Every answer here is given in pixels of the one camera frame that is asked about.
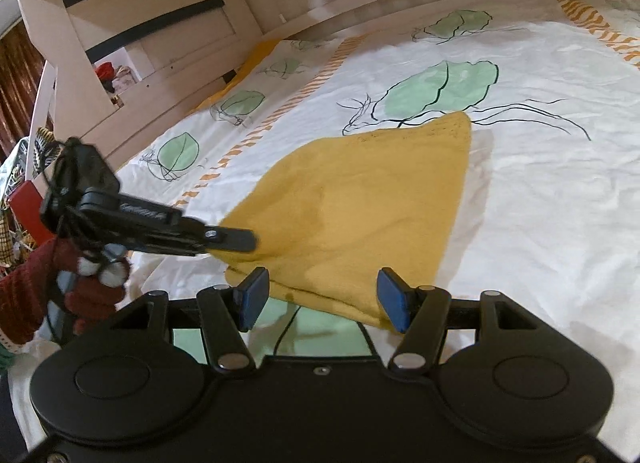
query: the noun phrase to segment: circular cap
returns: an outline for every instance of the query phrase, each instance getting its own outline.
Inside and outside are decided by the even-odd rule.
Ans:
[[[331,372],[331,367],[328,366],[320,366],[314,368],[314,374],[317,377],[325,377]]]
[[[394,357],[394,364],[398,369],[420,369],[427,361],[418,353],[400,353]]]
[[[515,357],[495,366],[498,386],[518,398],[551,398],[569,384],[569,375],[560,364],[541,357]]]
[[[47,456],[47,463],[66,463],[66,457],[55,452]]]
[[[76,385],[92,398],[114,399],[139,391],[149,376],[149,367],[136,358],[106,356],[82,365],[76,373]]]
[[[488,329],[438,366],[435,378],[470,433],[521,449],[557,447],[597,432],[613,397],[605,367],[542,326]]]
[[[227,353],[218,359],[218,365],[227,371],[237,371],[248,367],[249,357],[242,353]]]
[[[78,337],[44,360],[30,391],[62,437],[121,446],[173,425],[203,388],[202,366],[185,351],[146,331],[112,330]]]

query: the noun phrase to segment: orange striped border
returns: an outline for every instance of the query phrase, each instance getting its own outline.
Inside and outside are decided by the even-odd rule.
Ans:
[[[587,29],[605,46],[640,69],[640,39],[615,31],[593,6],[579,0],[558,0],[562,11],[576,26]]]
[[[196,197],[200,193],[200,189],[205,188],[212,179],[220,177],[221,170],[225,169],[231,160],[236,156],[240,156],[243,151],[256,145],[265,135],[273,128],[273,124],[277,122],[284,114],[298,107],[306,98],[319,90],[325,82],[331,78],[344,61],[364,42],[366,35],[350,37],[345,39],[335,51],[334,55],[324,65],[322,70],[316,75],[306,86],[298,91],[294,96],[281,105],[276,111],[270,114],[265,120],[254,130],[246,135],[239,143],[236,143],[228,153],[223,156],[219,162],[210,167],[208,172],[203,175],[198,183],[187,192],[183,193],[180,199],[175,202],[175,207],[182,207]]]

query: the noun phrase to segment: metal bolt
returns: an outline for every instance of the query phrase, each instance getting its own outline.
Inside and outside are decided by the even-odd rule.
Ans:
[[[321,366],[314,369],[314,374],[318,377],[325,377],[331,372],[331,367]]]
[[[418,353],[400,353],[394,358],[398,369],[420,369],[427,361]]]
[[[249,357],[242,353],[227,353],[218,359],[218,365],[227,371],[237,371],[248,367]]]
[[[47,457],[47,463],[67,463],[67,459],[64,455],[54,452]]]

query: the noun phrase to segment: red fabric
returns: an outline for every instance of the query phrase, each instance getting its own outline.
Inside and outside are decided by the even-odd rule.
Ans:
[[[14,211],[18,223],[31,234],[37,245],[42,245],[54,237],[40,221],[41,203],[42,196],[31,181],[20,185],[9,197],[9,206]]]
[[[113,69],[113,64],[111,62],[105,62],[104,64],[99,65],[95,70],[95,74],[98,75],[101,82],[104,82],[105,80],[113,80],[116,77],[116,72]]]
[[[53,239],[0,280],[0,329],[12,342],[22,345],[33,338],[44,321],[47,284],[55,284],[59,271],[76,273],[79,257],[81,253],[70,240]],[[113,315],[124,296],[123,287],[110,288],[97,277],[80,277],[74,290],[65,295],[66,308],[80,317],[74,325],[76,333]]]

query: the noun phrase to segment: red sweater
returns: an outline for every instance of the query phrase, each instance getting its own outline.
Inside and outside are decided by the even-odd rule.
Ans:
[[[8,351],[17,353],[33,338],[44,321],[47,284],[55,284],[59,271],[76,273],[80,256],[68,239],[51,239],[34,250],[23,265],[0,279],[0,343]],[[65,305],[82,317],[75,325],[76,332],[82,332],[115,313],[115,305],[123,298],[122,286],[108,287],[98,277],[81,277],[74,290],[65,295]]]

